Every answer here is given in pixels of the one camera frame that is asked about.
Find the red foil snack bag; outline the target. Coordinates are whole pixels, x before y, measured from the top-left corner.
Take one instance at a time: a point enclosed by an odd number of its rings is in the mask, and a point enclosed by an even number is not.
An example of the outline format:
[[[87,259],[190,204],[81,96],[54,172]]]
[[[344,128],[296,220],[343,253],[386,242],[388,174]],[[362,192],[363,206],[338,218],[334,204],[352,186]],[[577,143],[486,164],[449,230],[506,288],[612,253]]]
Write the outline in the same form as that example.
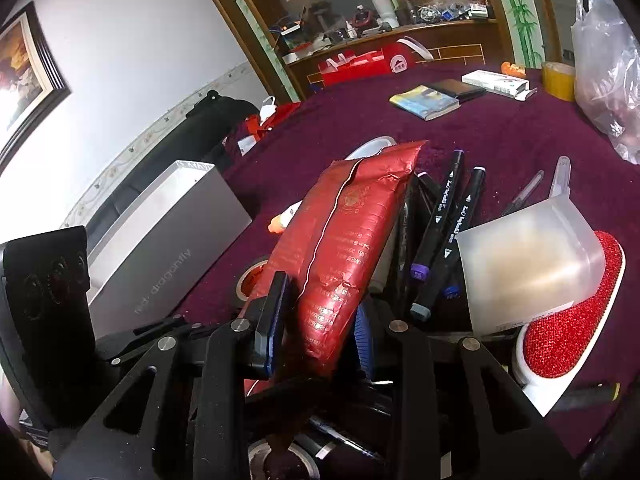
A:
[[[250,301],[273,275],[291,278],[294,348],[314,374],[333,373],[352,319],[392,232],[422,141],[336,160],[309,190],[273,248]]]

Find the red lint brush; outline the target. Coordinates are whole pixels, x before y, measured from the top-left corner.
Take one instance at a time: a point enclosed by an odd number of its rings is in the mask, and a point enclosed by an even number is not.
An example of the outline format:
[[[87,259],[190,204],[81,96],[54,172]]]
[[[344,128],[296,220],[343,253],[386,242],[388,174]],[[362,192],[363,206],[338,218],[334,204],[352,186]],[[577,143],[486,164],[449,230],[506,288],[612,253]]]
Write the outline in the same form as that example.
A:
[[[513,373],[541,416],[559,402],[596,345],[620,290],[626,256],[616,238],[596,233],[605,256],[596,293],[567,309],[524,325],[516,340]]]

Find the translucent toothbrush case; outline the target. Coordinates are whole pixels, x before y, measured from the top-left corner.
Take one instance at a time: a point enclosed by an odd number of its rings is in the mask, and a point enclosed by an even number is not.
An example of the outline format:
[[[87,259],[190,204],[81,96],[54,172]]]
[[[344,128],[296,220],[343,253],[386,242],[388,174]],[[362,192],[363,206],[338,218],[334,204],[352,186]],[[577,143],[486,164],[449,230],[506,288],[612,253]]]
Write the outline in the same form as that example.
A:
[[[556,162],[549,197],[566,195],[570,196],[570,175],[572,174],[572,163],[566,155],[560,156]]]

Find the black marker grey cap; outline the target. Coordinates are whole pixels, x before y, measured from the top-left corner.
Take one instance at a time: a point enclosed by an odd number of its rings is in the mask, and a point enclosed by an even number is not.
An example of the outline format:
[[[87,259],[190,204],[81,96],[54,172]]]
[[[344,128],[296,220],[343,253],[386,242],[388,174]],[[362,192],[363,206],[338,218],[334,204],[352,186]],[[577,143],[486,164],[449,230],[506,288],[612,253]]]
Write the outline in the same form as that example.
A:
[[[460,250],[457,245],[457,236],[460,232],[469,229],[471,225],[473,214],[480,201],[485,178],[486,169],[484,167],[476,166],[473,168],[468,184],[461,195],[461,202],[454,213],[454,223],[450,226],[420,294],[411,306],[410,314],[420,322],[426,321],[432,315],[434,303],[439,293],[448,284],[450,275],[459,261]]]

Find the black red tape roll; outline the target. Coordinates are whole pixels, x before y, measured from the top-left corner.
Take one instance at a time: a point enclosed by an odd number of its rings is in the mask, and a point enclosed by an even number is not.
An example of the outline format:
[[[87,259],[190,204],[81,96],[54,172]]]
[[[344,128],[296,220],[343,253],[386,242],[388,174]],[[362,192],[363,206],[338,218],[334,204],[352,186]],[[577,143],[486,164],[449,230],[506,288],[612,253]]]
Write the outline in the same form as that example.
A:
[[[231,299],[237,309],[241,309],[247,302],[256,283],[262,276],[262,271],[268,263],[268,256],[260,256],[254,259],[234,280]]]

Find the black marker purple cap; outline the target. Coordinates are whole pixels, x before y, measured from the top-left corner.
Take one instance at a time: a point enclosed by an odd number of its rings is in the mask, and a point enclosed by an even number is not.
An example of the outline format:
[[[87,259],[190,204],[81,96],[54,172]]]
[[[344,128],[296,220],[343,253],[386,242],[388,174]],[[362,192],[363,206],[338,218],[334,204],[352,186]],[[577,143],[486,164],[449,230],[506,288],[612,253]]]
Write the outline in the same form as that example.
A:
[[[436,250],[444,236],[444,227],[454,203],[460,176],[464,166],[464,151],[454,150],[450,167],[442,189],[437,195],[437,202],[421,240],[420,247],[411,265],[411,276],[420,282],[425,282],[431,272],[431,265]]]

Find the translucent plastic box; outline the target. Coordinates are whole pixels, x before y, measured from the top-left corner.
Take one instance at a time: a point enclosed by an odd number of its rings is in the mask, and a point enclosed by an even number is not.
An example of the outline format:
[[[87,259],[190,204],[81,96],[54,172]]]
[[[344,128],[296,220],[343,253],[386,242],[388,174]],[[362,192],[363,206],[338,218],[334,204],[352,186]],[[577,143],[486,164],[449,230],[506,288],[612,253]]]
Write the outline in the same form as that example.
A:
[[[463,231],[457,244],[476,336],[579,304],[605,269],[600,240],[565,195]]]

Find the black bag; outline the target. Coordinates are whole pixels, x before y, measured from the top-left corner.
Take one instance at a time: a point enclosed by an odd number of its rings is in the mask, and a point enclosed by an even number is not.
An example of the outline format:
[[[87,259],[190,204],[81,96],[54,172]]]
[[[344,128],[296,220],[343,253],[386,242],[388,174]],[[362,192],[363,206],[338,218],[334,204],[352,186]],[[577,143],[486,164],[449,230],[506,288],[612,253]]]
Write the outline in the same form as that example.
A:
[[[186,118],[145,155],[116,186],[89,220],[87,245],[92,249],[125,209],[169,166],[177,160],[208,162],[222,174],[240,156],[232,140],[245,119],[258,113],[251,102],[221,96],[210,90]]]

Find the left handheld gripper device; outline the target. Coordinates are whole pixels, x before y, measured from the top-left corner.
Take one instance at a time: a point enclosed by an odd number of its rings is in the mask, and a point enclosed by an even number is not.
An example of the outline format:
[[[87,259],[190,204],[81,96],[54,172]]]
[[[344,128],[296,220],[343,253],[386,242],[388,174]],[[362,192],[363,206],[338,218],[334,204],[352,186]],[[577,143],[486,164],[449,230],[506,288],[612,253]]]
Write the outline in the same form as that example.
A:
[[[96,351],[82,226],[1,245],[1,368],[18,399],[18,424],[44,448],[76,431],[114,388]]]

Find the small book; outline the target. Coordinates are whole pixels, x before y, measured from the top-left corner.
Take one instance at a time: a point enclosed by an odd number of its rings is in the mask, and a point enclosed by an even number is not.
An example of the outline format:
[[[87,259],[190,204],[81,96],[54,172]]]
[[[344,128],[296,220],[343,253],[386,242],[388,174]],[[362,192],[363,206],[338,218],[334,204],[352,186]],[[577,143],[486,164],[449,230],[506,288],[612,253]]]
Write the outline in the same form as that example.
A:
[[[393,106],[426,122],[447,115],[460,107],[458,99],[427,86],[419,86],[390,97]]]

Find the black yellow tipped tool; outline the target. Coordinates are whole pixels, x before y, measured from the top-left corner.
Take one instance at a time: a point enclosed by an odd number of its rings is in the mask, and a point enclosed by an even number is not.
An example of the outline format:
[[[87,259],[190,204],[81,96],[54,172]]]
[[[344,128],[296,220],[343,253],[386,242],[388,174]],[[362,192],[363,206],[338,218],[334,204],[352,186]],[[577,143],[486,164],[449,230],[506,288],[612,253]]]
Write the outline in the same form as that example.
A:
[[[567,389],[558,402],[553,405],[552,412],[567,412],[592,408],[593,406],[611,404],[620,396],[619,382],[599,382],[595,385],[577,389]]]

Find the dark notebook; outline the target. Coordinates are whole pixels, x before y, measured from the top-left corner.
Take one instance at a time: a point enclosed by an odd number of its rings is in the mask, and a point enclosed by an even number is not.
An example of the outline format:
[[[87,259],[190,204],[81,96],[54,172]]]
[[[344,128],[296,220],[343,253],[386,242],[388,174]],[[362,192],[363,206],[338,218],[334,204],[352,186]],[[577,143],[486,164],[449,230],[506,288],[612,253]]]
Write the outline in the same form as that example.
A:
[[[466,84],[461,80],[444,79],[428,85],[430,88],[457,99],[460,103],[484,96],[486,90],[474,84]]]

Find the white flat box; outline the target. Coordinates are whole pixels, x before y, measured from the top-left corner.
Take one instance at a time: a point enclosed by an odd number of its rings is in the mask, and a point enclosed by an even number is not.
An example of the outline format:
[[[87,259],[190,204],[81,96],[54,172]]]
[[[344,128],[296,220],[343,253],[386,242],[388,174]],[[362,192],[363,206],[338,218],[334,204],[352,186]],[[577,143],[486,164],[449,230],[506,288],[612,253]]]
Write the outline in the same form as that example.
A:
[[[527,79],[488,72],[488,70],[473,70],[471,73],[462,75],[461,81],[518,102],[528,100],[537,91],[530,86]]]

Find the yellow tape roll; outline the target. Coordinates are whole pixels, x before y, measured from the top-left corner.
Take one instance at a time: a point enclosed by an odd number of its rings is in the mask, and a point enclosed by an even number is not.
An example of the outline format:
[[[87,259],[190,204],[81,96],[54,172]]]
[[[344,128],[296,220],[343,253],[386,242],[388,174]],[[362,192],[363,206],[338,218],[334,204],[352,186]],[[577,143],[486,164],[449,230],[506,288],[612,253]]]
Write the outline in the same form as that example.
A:
[[[544,91],[566,102],[575,101],[575,67],[560,62],[544,62],[541,69]]]

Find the clear plastic bag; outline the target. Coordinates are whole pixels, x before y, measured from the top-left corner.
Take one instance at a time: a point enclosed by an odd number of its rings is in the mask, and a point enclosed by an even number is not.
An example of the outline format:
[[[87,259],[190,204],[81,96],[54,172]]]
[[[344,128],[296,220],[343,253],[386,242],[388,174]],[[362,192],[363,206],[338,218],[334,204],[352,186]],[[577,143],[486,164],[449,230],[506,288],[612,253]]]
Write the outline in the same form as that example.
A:
[[[621,159],[639,162],[639,41],[614,0],[576,0],[575,100]]]

